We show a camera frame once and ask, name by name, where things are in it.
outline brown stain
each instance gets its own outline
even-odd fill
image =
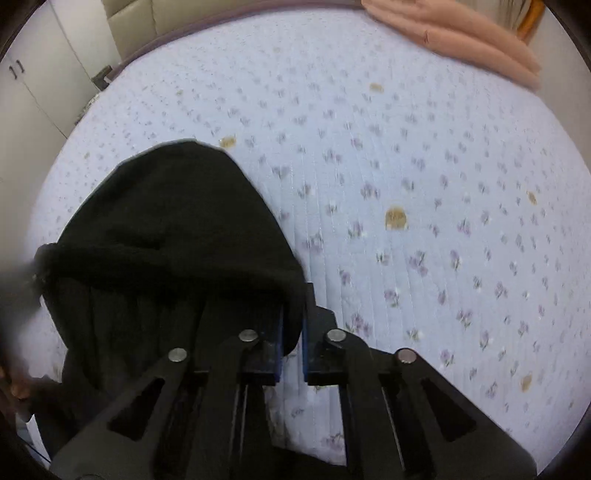
[[[531,379],[532,379],[532,375],[531,374],[527,374],[525,377],[523,377],[521,379],[521,391],[523,393],[527,392],[530,389]]]
[[[386,212],[386,229],[402,230],[406,228],[407,217],[404,210],[400,207],[392,207]]]
[[[369,89],[372,92],[378,92],[378,93],[383,93],[384,92],[384,87],[382,87],[379,83],[370,83],[369,84]]]
[[[231,148],[234,145],[236,145],[236,137],[234,135],[224,137],[220,140],[220,147],[222,148]]]

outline white cabinet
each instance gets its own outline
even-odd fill
[[[39,107],[68,136],[97,93],[46,2],[32,15],[8,50],[20,81]]]
[[[17,68],[0,61],[0,265],[18,253],[35,197],[66,142],[15,78]]]

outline black cloth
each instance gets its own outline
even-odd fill
[[[301,332],[304,275],[277,221],[227,154],[193,141],[121,164],[35,262],[68,347],[62,385],[36,398],[42,435],[65,425],[54,451],[170,349],[192,351],[212,292],[281,299],[285,354]]]

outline door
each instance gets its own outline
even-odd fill
[[[66,138],[0,61],[0,265],[20,251],[33,202]]]
[[[8,57],[41,109],[65,136],[70,135],[97,89],[70,48],[51,3],[32,15]]]

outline bed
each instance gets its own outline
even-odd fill
[[[591,177],[535,94],[361,11],[212,27],[101,94],[45,180],[27,257],[118,163],[181,138],[227,150],[340,327],[415,349],[539,471],[552,460],[591,393]],[[59,378],[45,308],[20,342],[33,376]],[[267,406],[278,445],[345,461],[337,391],[303,383],[299,349]]]

